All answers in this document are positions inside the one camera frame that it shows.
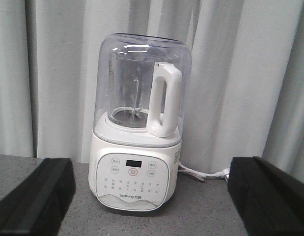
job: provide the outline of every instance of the black object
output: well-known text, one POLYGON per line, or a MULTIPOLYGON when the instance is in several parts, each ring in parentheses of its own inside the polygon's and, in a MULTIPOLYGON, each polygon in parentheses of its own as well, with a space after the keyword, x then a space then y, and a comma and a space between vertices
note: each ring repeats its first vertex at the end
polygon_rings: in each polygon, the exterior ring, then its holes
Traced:
POLYGON ((250 236, 304 236, 304 184, 259 157, 234 157, 228 192, 250 236))
POLYGON ((71 160, 44 159, 0 201, 0 236, 56 236, 74 193, 71 160))

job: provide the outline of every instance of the white curtain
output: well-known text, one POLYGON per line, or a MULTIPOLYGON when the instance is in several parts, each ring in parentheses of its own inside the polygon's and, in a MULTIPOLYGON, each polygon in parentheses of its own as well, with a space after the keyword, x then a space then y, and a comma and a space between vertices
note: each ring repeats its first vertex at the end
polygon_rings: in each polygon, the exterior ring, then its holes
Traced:
POLYGON ((98 52, 114 32, 192 51, 184 164, 214 172, 265 149, 304 181, 302 0, 0 1, 1 154, 88 162, 98 52))

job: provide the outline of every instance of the white blender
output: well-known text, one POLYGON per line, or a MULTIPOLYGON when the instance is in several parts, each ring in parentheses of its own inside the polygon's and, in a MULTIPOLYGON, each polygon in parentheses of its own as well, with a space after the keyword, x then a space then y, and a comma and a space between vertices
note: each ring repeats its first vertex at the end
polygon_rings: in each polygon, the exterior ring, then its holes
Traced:
POLYGON ((99 53, 89 186, 111 208, 159 208, 176 186, 188 47, 177 40, 114 33, 99 53))

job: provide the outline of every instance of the power cord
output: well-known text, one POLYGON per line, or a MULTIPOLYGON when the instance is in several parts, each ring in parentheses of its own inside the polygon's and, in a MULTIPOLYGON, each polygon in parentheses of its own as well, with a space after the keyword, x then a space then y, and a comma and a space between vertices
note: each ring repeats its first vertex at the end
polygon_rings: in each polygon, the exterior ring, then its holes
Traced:
POLYGON ((192 170, 179 162, 179 167, 181 169, 178 170, 180 173, 185 173, 197 178, 200 181, 204 181, 205 179, 215 179, 215 178, 223 178, 226 182, 228 182, 229 176, 229 168, 223 169, 222 171, 215 172, 214 174, 207 174, 199 171, 192 170))

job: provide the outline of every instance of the countertop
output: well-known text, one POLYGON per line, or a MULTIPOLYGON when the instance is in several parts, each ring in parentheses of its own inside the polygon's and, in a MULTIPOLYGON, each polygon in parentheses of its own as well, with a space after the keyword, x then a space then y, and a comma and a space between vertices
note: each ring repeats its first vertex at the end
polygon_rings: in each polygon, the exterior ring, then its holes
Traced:
MULTIPOLYGON (((42 159, 0 155, 0 200, 42 159)), ((172 198, 152 212, 113 210, 88 186, 88 164, 73 163, 76 193, 59 236, 245 236, 247 232, 224 180, 198 182, 178 174, 172 198)))

